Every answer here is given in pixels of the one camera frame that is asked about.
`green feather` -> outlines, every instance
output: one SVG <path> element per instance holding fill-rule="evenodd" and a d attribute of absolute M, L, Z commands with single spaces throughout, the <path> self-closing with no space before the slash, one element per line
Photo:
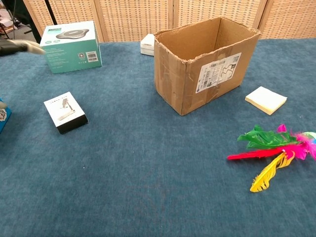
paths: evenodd
<path fill-rule="evenodd" d="M 258 125 L 248 133 L 239 136 L 238 141 L 249 141 L 247 148 L 256 149 L 272 149 L 300 143 L 296 137 L 291 136 L 289 132 L 266 132 Z"/>

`red feather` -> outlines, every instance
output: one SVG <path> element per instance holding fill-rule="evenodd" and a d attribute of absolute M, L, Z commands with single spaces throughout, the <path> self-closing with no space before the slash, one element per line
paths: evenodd
<path fill-rule="evenodd" d="M 268 149 L 268 150 L 256 150 L 253 152 L 240 153 L 237 155 L 230 155 L 227 159 L 245 159 L 245 158 L 262 158 L 262 157 L 271 157 L 276 154 L 281 153 L 280 148 Z"/>

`sticky note pad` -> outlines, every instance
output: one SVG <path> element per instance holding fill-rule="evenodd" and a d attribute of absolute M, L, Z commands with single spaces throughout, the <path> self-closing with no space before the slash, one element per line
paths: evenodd
<path fill-rule="evenodd" d="M 287 97 L 279 95 L 262 86 L 247 95 L 245 99 L 245 101 L 269 115 L 280 108 L 286 100 Z"/>

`gloved hand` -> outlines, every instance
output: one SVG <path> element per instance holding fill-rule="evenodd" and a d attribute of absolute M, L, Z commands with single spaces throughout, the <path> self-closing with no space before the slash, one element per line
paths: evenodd
<path fill-rule="evenodd" d="M 0 101 L 0 109 L 6 109 L 6 108 L 7 108 L 6 103 Z"/>
<path fill-rule="evenodd" d="M 36 42 L 23 39 L 0 39 L 0 56 L 7 56 L 17 52 L 45 54 Z"/>

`open cardboard box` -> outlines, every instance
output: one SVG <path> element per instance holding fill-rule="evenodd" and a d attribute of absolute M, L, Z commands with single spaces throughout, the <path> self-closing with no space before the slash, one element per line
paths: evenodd
<path fill-rule="evenodd" d="M 155 34 L 155 87 L 180 115 L 242 83 L 260 31 L 217 17 Z"/>

